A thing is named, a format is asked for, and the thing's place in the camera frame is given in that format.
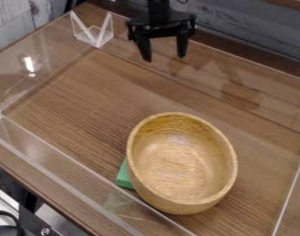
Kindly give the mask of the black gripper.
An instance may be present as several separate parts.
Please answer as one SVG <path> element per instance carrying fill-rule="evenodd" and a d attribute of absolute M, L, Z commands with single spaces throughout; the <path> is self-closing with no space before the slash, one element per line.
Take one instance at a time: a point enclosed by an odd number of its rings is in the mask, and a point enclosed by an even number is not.
<path fill-rule="evenodd" d="M 145 61 L 152 61 L 149 39 L 171 37 L 177 34 L 179 56 L 180 58 L 185 57 L 188 36 L 197 31 L 196 20 L 195 14 L 181 12 L 171 7 L 171 0 L 148 0 L 148 14 L 139 15 L 127 21 L 129 40 L 136 41 Z"/>

